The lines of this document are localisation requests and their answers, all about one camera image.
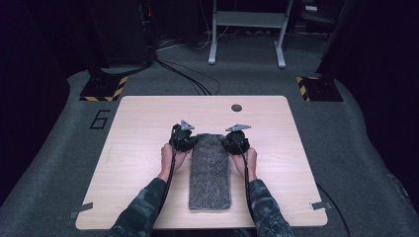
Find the grey towel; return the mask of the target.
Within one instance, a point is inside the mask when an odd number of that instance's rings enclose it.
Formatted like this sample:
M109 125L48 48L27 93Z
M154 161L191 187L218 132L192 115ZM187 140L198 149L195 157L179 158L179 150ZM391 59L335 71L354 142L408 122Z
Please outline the grey towel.
M199 134L192 152L189 209L220 211L230 209L229 157L220 134Z

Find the person's left hand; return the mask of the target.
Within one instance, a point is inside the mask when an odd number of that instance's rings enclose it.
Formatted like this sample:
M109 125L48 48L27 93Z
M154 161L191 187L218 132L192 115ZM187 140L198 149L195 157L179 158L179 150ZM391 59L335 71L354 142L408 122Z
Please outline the person's left hand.
M189 153L190 150L173 153L172 146L168 143L164 144L161 148L161 171L158 174L158 178L164 182L168 182L170 172L177 172L183 165Z

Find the grey tape strip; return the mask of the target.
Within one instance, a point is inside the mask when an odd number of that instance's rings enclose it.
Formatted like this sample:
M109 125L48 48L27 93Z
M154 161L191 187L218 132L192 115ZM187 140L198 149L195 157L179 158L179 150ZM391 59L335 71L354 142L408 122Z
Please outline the grey tape strip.
M310 207L313 210L318 210L318 209L330 209L332 208L332 204L329 201L318 201L318 202L311 202Z
M80 212L89 210L93 208L93 203L89 202L89 203L84 203L82 205L80 205L79 207L77 207L75 210L72 210L69 214L69 218L70 219L75 219Z

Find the black yellow-striped stand base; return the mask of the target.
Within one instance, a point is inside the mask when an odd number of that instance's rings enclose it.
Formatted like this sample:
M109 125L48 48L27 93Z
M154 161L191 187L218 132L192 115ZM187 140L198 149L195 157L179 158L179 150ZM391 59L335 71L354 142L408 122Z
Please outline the black yellow-striped stand base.
M80 101L111 102L115 101L123 91L127 78L90 79L80 93Z
M302 98L307 102L342 102L343 98L333 81L322 77L296 78Z

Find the person's right hand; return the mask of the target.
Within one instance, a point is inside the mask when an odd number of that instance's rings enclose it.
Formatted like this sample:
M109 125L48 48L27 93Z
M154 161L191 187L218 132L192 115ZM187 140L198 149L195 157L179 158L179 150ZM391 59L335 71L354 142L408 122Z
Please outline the person's right hand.
M236 170L242 177L245 177L245 170L248 170L248 181L252 182L257 180L256 167L257 167L257 151L250 147L245 153L245 157L241 155L231 155Z

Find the white metal table frame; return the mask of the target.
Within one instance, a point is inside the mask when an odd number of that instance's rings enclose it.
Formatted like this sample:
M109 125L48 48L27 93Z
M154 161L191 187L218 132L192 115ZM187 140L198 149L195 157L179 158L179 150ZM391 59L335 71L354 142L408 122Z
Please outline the white metal table frame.
M274 42L277 56L277 63L281 69L286 67L283 52L283 42L287 31L293 0L288 0L284 13L262 13L262 12L236 12L220 11L217 9L217 0L212 0L212 21L211 21L211 45L209 50L209 65L216 62L217 52L217 28L223 27L250 27L278 29L280 34Z

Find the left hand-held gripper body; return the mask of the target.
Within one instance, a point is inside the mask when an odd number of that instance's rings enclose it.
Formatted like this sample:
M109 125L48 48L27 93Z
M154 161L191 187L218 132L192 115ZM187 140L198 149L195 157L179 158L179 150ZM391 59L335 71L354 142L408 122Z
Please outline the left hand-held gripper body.
M181 120L172 127L169 143L177 151L188 151L188 143L191 142L190 137L193 129L194 127L192 125L184 120Z

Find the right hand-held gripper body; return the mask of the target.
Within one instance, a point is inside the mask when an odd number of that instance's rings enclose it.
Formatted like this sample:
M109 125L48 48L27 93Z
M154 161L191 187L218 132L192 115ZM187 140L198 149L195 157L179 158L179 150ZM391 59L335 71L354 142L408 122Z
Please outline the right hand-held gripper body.
M230 151L228 153L233 155L244 154L250 147L248 138L243 132L244 129L250 128L250 125L246 124L236 124L226 129L228 135L226 136L229 139Z

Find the black cabinet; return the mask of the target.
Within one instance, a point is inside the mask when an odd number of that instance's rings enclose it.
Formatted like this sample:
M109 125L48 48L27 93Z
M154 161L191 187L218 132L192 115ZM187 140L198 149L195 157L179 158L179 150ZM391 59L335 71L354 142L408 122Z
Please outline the black cabinet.
M145 66L153 58L153 26L144 0L86 0L107 63Z

